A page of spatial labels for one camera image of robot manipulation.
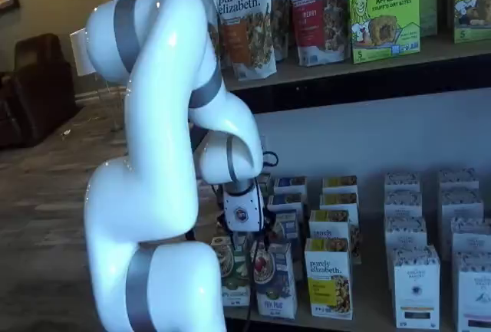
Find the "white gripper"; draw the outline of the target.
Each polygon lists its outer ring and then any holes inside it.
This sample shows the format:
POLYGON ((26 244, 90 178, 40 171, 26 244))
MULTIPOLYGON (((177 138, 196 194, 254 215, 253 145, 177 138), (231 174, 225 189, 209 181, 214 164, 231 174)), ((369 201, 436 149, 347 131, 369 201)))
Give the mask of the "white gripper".
POLYGON ((246 233, 253 234, 253 251, 268 252, 275 233, 264 228, 264 202, 257 182, 229 182, 223 185, 223 207, 234 252, 246 251, 246 233))

